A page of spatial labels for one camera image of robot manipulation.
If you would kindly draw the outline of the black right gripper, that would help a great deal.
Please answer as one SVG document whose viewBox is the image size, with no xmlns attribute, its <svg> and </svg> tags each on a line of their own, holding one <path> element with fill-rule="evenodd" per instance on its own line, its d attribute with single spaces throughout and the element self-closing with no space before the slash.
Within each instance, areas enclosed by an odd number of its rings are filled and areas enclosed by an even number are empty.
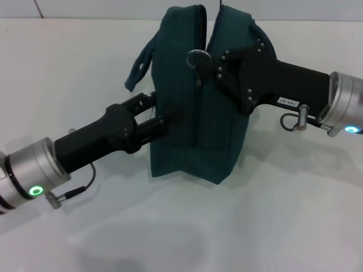
<svg viewBox="0 0 363 272">
<path fill-rule="evenodd" d="M 305 104 L 310 115 L 319 115 L 328 104 L 330 76 L 282 62 L 266 49 L 265 42 L 258 42 L 250 48 L 225 50 L 218 58 L 199 53 L 197 73 L 214 79 L 217 90 L 241 114 L 251 114 L 262 104 L 297 112 Z M 239 82 L 223 66 L 230 61 L 241 61 Z"/>
</svg>

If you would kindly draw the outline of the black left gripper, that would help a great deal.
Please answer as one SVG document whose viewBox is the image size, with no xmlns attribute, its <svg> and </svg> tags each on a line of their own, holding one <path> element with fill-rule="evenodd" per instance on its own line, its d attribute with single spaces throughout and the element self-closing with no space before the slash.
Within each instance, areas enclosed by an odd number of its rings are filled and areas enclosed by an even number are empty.
<svg viewBox="0 0 363 272">
<path fill-rule="evenodd" d="M 132 154 L 141 143 L 150 143 L 168 134 L 184 117 L 180 112 L 156 116 L 141 124 L 134 115 L 156 106 L 157 95 L 140 93 L 123 104 L 109 106 L 97 121 L 55 141 L 56 159 L 72 173 L 110 153 L 125 151 Z"/>
</svg>

